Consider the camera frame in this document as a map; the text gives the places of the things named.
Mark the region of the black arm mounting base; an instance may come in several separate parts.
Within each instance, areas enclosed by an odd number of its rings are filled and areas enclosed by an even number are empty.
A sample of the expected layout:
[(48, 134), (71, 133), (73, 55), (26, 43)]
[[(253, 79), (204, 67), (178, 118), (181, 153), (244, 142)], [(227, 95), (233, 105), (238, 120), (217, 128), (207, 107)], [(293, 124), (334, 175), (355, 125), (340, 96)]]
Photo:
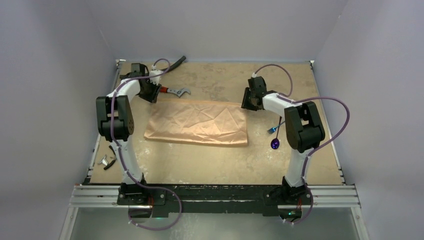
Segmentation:
[(154, 218), (170, 213), (261, 214), (299, 219), (303, 207), (311, 204), (312, 193), (286, 196), (280, 185), (266, 184), (148, 184), (166, 191), (147, 195), (123, 196), (118, 188), (117, 205), (132, 209), (146, 207)]

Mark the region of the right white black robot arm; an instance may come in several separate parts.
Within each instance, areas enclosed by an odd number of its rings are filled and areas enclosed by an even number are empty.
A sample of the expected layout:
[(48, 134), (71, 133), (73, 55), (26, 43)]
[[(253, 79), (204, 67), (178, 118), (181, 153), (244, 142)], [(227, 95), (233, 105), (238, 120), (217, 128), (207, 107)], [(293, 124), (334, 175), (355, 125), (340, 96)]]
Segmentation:
[(266, 110), (280, 116), (285, 124), (286, 140), (291, 147), (287, 173), (282, 179), (280, 196), (288, 204), (306, 192), (306, 171), (311, 153), (325, 139), (325, 130), (317, 106), (312, 101), (297, 102), (282, 93), (267, 90), (263, 77), (248, 80), (241, 107), (246, 110)]

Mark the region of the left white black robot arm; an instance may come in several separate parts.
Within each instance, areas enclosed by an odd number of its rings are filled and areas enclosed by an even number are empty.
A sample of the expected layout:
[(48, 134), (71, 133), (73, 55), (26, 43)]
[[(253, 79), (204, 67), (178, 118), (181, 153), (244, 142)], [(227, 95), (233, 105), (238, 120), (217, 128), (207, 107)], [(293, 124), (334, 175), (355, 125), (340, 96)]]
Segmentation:
[(166, 188), (149, 186), (139, 168), (132, 141), (135, 122), (130, 102), (134, 97), (141, 97), (155, 103), (162, 87), (161, 76), (167, 72), (167, 68), (160, 70), (155, 64), (149, 72), (132, 72), (111, 93), (95, 101), (98, 132), (109, 142), (121, 168), (120, 194), (129, 196), (138, 205), (146, 203), (149, 194), (161, 194)]

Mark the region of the peach cloth napkin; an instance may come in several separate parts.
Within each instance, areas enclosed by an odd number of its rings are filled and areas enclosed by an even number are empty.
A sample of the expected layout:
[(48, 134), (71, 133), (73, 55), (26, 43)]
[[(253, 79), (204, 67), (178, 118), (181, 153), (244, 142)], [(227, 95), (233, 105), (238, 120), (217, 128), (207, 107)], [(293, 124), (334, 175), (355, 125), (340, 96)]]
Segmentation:
[(153, 104), (144, 138), (208, 146), (247, 146), (247, 111), (239, 103), (167, 98)]

